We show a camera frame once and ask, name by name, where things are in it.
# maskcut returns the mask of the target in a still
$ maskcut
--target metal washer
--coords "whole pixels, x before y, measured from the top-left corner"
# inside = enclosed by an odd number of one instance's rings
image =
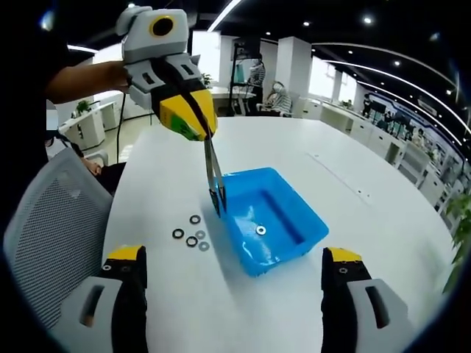
[[[209,243],[207,243],[205,241],[200,241],[199,245],[198,245],[198,248],[202,252],[206,252],[207,250],[209,250],[210,246],[209,246]]]
[[[266,228],[264,226],[257,226],[257,228],[255,228],[255,232],[258,235],[265,235],[266,234]]]
[[[200,240],[203,240],[206,236],[206,233],[204,230],[198,230],[196,233],[194,233],[194,236],[197,237]]]
[[[198,215],[192,215],[190,217],[191,224],[198,224],[199,222],[201,222],[201,217],[199,217]]]

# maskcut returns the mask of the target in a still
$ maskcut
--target potted plant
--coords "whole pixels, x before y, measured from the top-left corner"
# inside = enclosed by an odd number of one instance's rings
[[[452,261],[453,270],[448,277],[443,292],[448,292],[456,284],[463,267],[464,258],[471,246],[471,195],[460,195],[453,200],[447,208],[447,214],[454,214],[460,218],[459,225],[452,235],[453,248],[457,248]]]
[[[81,114],[83,114],[84,112],[90,112],[90,102],[86,100],[79,101],[75,110],[77,111],[77,116],[81,116]]]
[[[211,86],[211,75],[210,74],[202,74],[201,75],[202,77],[202,81],[203,81],[203,84],[205,85],[206,88],[210,88]]]

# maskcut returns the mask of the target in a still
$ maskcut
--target o-ring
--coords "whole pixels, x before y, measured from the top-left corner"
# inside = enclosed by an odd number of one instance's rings
[[[265,235],[266,234],[266,228],[264,226],[257,226],[257,228],[255,229],[255,232],[258,235]]]
[[[181,228],[176,228],[172,233],[171,236],[175,239],[181,239],[185,235],[185,232]]]
[[[191,236],[186,238],[186,245],[188,245],[190,248],[194,248],[198,244],[198,239],[196,237]]]
[[[199,217],[198,215],[192,215],[190,217],[191,224],[198,224],[199,222],[201,222],[201,217]]]
[[[203,240],[206,236],[206,233],[204,230],[197,230],[196,233],[194,233],[194,236],[200,240]]]
[[[202,242],[199,243],[198,248],[202,252],[206,252],[207,250],[209,250],[209,243],[207,243],[205,241],[202,241]]]

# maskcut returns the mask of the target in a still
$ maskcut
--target window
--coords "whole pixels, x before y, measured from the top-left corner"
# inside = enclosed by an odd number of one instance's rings
[[[123,54],[121,52],[121,43],[115,44],[114,46],[108,46],[105,49],[100,50],[92,58],[91,62],[93,64],[106,63],[108,61],[123,60]],[[112,97],[117,94],[120,94],[119,90],[109,90],[108,92],[98,93],[93,96],[95,101],[100,101],[107,97]]]
[[[345,72],[341,75],[339,101],[355,101],[356,80]]]
[[[325,63],[318,57],[312,57],[309,93],[331,99],[335,75],[336,68],[333,65]]]
[[[213,81],[219,81],[221,62],[221,35],[219,32],[194,31],[193,55],[201,55],[198,68],[202,74],[209,74]]]

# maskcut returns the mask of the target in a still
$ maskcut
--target blue plastic tray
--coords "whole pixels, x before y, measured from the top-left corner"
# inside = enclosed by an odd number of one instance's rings
[[[223,176],[233,247],[250,276],[303,256],[328,233],[327,225],[273,168]],[[266,229],[265,235],[256,232]]]

